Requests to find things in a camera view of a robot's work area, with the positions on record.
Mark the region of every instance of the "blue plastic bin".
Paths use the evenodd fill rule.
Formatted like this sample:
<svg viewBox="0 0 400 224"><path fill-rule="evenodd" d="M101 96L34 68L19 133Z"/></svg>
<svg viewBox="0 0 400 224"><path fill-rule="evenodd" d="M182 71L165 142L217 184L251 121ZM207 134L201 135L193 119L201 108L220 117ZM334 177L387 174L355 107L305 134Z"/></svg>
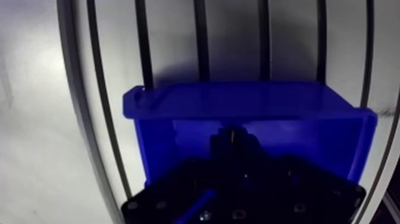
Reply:
<svg viewBox="0 0 400 224"><path fill-rule="evenodd" d="M210 156L210 136L236 124L271 155L294 154L358 182L377 116L314 82L208 82L124 95L147 183L190 157Z"/></svg>

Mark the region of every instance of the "screw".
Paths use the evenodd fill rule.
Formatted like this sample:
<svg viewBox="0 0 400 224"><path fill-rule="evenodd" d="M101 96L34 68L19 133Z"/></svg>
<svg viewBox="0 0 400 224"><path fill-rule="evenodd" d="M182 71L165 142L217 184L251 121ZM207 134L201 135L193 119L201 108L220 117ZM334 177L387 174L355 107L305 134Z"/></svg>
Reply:
<svg viewBox="0 0 400 224"><path fill-rule="evenodd" d="M232 213L233 220L246 219L247 213L244 210L235 210Z"/></svg>
<svg viewBox="0 0 400 224"><path fill-rule="evenodd" d="M203 213L200 214L200 221L209 221L210 219L211 219L211 212L203 211Z"/></svg>
<svg viewBox="0 0 400 224"><path fill-rule="evenodd" d="M295 210L295 213L305 213L305 211L307 209L305 208L305 206L303 204L299 203L299 204L295 204L294 210Z"/></svg>

